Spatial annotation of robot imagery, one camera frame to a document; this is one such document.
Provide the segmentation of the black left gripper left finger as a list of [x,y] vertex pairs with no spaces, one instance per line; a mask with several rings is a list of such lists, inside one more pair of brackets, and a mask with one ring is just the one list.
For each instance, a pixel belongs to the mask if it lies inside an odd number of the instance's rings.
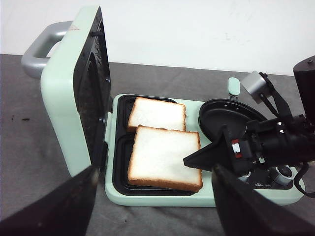
[[2,236],[83,236],[95,204],[99,168],[91,165],[54,191],[4,219]]

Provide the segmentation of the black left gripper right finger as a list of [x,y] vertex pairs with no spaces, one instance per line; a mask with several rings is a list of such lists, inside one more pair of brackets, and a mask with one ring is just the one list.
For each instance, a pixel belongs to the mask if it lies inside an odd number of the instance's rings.
[[263,197],[221,165],[212,170],[212,187],[228,236],[313,236],[314,225]]

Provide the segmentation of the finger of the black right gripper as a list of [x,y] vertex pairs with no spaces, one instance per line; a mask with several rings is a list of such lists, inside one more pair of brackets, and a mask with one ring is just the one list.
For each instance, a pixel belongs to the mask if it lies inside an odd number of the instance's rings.
[[184,165],[206,171],[212,171],[216,164],[220,164],[234,172],[233,160],[235,157],[231,139],[226,125],[222,126],[215,141],[183,159]]

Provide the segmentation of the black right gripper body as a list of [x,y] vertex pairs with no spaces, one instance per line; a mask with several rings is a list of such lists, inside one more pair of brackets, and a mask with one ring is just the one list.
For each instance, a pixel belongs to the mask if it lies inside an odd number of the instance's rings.
[[249,121],[229,141],[232,156],[228,169],[246,174],[254,169],[294,166],[315,159],[315,126],[304,116],[285,121],[275,118]]

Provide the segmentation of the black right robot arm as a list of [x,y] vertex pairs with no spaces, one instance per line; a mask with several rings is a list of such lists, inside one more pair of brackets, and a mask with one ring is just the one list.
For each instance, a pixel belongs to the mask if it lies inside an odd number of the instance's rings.
[[275,115],[271,120],[251,120],[233,132],[221,126],[217,139],[184,158],[184,165],[210,171],[220,164],[242,176],[256,168],[294,166],[315,159],[315,58],[293,68],[305,110],[294,117],[267,74],[253,71],[242,81],[256,103],[263,102]]

